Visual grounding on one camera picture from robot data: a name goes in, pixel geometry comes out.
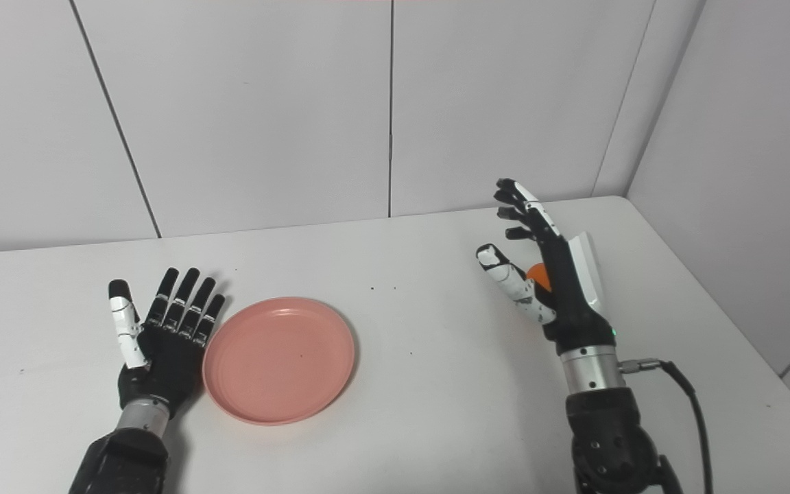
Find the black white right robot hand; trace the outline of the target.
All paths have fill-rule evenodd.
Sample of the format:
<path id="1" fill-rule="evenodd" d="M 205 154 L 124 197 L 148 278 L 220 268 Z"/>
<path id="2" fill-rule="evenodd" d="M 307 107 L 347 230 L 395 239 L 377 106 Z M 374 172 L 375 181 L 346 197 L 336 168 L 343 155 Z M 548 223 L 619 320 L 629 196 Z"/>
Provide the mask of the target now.
<path id="1" fill-rule="evenodd" d="M 587 301 L 573 250 L 539 199 L 511 178 L 496 182 L 493 197 L 502 203 L 496 216 L 520 223 L 508 228 L 505 237 L 531 240 L 539 247 L 548 285 L 539 284 L 514 265 L 495 244 L 476 250 L 483 271 L 518 309 L 542 325 L 545 338 L 557 345 L 559 355 L 580 347 L 615 346 L 617 334 Z"/>

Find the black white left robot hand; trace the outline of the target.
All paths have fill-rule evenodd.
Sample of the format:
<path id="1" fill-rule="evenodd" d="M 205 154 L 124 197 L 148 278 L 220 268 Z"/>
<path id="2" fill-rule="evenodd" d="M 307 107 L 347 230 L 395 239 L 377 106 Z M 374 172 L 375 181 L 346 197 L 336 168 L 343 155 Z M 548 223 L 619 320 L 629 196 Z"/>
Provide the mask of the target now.
<path id="1" fill-rule="evenodd" d="M 118 376 L 119 406 L 149 399 L 162 404 L 173 418 L 197 393 L 201 367 L 211 332 L 226 301 L 214 294 L 216 279 L 198 283 L 200 270 L 181 276 L 170 267 L 141 318 L 128 282 L 113 279 L 108 298 L 123 356 Z"/>

